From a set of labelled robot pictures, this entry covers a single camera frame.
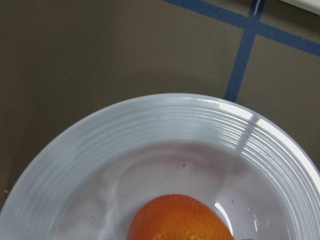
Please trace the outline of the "white round plate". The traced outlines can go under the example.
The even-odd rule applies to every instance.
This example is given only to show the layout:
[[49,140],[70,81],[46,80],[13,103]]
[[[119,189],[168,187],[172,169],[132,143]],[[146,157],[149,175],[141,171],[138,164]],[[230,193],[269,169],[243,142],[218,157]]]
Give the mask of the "white round plate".
[[236,103],[167,93],[80,120],[20,176],[3,240],[124,240],[162,195],[204,203],[236,240],[317,240],[320,174],[277,125]]

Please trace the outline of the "orange fruit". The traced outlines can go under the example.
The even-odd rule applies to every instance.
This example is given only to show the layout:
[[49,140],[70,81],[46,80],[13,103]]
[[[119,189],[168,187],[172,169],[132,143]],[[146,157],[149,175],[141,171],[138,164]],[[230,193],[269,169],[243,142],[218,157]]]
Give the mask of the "orange fruit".
[[232,240],[231,231],[202,202],[183,194],[156,197],[134,216],[128,240]]

